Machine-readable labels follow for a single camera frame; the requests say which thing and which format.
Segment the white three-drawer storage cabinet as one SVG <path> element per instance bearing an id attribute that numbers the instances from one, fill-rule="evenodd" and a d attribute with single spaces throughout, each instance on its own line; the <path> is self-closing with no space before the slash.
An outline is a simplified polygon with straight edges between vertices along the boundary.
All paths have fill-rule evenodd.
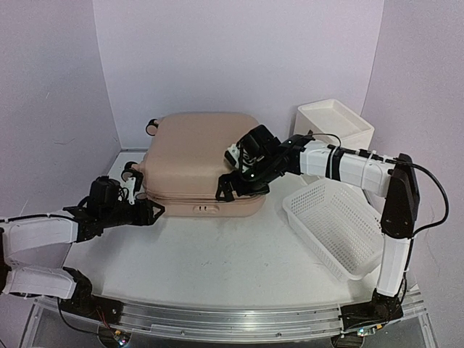
<path id="1" fill-rule="evenodd" d="M 332 133 L 348 149 L 368 149 L 375 128 L 336 99 L 326 99 L 297 108 L 293 134 Z"/>

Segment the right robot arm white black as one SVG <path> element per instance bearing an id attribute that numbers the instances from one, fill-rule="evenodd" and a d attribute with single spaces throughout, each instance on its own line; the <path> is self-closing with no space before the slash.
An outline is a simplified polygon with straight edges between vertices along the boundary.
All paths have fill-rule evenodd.
<path id="1" fill-rule="evenodd" d="M 233 171 L 218 178 L 215 198 L 232 202 L 239 196 L 269 193 L 269 184 L 291 173 L 316 175 L 330 182 L 359 187 L 385 199 L 381 214 L 384 249 L 381 270 L 371 300 L 345 305 L 346 327 L 385 323 L 402 317 L 406 273 L 413 248 L 420 195 L 413 162 L 406 154 L 379 156 L 314 139 L 311 133 L 281 142 L 260 125 L 225 151 Z"/>

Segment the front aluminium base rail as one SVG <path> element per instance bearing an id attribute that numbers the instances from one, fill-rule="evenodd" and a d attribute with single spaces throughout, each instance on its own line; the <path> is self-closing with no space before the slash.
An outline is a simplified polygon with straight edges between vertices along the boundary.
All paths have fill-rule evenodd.
<path id="1" fill-rule="evenodd" d="M 307 341 L 338 334 L 392 334 L 410 341 L 418 335 L 426 346 L 435 344 L 434 332 L 422 294 L 409 290 L 402 303 L 402 317 L 385 323 L 369 320 L 360 310 L 346 305 L 219 308 L 188 307 L 119 301 L 105 310 L 111 327 L 129 333 L 148 334 L 166 339 L 186 339 L 213 343 L 272 343 Z"/>

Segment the white perforated plastic basket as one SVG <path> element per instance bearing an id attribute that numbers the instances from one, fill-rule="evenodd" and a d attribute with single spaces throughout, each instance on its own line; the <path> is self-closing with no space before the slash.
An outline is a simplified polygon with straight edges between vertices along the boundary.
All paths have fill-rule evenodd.
<path id="1" fill-rule="evenodd" d="M 340 281 L 381 263 L 381 215 L 347 184 L 319 179 L 283 199 L 289 225 Z"/>

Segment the pink hard-shell suitcase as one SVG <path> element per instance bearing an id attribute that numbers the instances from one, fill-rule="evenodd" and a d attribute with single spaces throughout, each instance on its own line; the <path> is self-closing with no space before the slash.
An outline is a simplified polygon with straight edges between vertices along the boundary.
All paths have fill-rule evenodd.
<path id="1" fill-rule="evenodd" d="M 227 112 L 171 114 L 150 120 L 152 142 L 140 163 L 129 162 L 121 174 L 127 181 L 142 178 L 146 196 L 174 217 L 247 217 L 265 202 L 264 196 L 215 198 L 218 178 L 232 168 L 226 149 L 258 125 L 250 115 Z"/>

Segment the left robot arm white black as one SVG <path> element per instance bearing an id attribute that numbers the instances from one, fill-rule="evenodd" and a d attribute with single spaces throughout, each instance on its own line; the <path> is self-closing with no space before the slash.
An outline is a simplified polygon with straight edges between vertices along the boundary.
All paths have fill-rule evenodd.
<path id="1" fill-rule="evenodd" d="M 164 211 L 162 205 L 143 199 L 5 219 L 1 222 L 1 292 L 54 297 L 61 311 L 117 323 L 122 302 L 96 295 L 87 276 L 62 265 L 66 249 L 101 236 L 108 228 L 154 225 Z"/>

